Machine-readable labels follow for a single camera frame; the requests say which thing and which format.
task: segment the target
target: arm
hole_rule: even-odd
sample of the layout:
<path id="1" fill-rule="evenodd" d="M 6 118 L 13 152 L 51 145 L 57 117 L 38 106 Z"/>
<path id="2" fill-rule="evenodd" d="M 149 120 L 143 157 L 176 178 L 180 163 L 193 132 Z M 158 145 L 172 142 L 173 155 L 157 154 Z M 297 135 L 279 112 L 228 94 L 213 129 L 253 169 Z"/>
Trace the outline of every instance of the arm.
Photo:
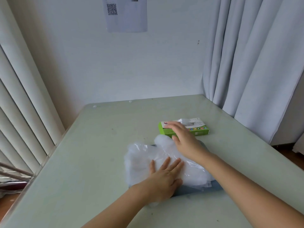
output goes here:
<path id="1" fill-rule="evenodd" d="M 172 139 L 178 150 L 211 173 L 253 227 L 304 227 L 303 214 L 206 151 L 181 123 L 168 122 L 167 128 L 177 134 Z"/>
<path id="2" fill-rule="evenodd" d="M 150 163 L 150 177 L 129 188 L 108 208 L 87 222 L 82 228 L 125 228 L 145 205 L 161 202 L 170 198 L 174 191 L 182 185 L 176 179 L 184 163 L 177 159 L 168 166 L 167 158 L 158 171 L 155 163 Z"/>

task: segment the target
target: green box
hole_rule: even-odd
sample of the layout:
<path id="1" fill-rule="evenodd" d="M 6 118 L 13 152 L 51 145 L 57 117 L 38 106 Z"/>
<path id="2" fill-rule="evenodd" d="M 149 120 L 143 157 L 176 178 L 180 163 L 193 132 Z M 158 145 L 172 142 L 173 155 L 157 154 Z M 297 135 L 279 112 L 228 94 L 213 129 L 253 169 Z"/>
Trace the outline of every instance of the green box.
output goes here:
<path id="1" fill-rule="evenodd" d="M 181 122 L 185 127 L 192 133 L 194 136 L 201 136 L 210 133 L 209 128 L 200 118 L 192 118 L 192 119 L 179 119 L 177 122 Z M 158 123 L 158 129 L 160 134 L 165 134 L 172 138 L 172 135 L 176 135 L 176 133 L 172 129 L 164 128 L 166 125 L 165 122 Z"/>

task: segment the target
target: qr code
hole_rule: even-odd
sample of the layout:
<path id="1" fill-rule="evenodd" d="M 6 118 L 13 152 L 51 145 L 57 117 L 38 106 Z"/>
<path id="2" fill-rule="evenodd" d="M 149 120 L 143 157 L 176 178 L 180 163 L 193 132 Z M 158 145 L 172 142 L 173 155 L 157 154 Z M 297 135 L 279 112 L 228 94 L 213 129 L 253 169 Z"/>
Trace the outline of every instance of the qr code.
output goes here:
<path id="1" fill-rule="evenodd" d="M 108 15 L 117 15 L 116 4 L 107 4 Z"/>

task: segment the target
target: hand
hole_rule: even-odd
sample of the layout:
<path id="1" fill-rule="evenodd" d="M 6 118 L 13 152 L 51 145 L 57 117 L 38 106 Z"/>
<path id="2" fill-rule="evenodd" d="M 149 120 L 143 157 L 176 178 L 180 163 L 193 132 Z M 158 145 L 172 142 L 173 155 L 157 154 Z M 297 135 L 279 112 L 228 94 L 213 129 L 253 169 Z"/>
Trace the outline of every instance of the hand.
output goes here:
<path id="1" fill-rule="evenodd" d="M 170 157 L 168 157 L 160 169 L 156 171 L 154 160 L 152 160 L 150 163 L 150 176 L 135 185 L 141 192 L 147 193 L 147 204 L 169 199 L 174 191 L 183 184 L 181 179 L 176 178 L 183 168 L 184 162 L 181 162 L 180 158 L 178 158 L 170 166 L 168 166 L 169 163 Z"/>
<path id="2" fill-rule="evenodd" d="M 198 158 L 208 151 L 200 144 L 200 142 L 191 134 L 188 129 L 180 122 L 167 122 L 165 128 L 172 129 L 176 135 L 172 136 L 179 152 L 185 157 L 198 163 Z"/>

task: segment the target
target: table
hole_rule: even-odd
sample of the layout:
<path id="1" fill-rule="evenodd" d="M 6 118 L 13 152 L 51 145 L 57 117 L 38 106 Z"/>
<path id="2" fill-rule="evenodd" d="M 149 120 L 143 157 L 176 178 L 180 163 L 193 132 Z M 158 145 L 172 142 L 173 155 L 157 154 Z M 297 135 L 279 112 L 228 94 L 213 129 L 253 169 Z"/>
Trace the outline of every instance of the table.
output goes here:
<path id="1" fill-rule="evenodd" d="M 81 227 L 123 194 L 123 157 L 158 122 L 200 117 L 211 152 L 304 213 L 304 172 L 202 95 L 86 105 L 0 227 Z M 251 227 L 224 191 L 145 207 L 129 227 Z"/>

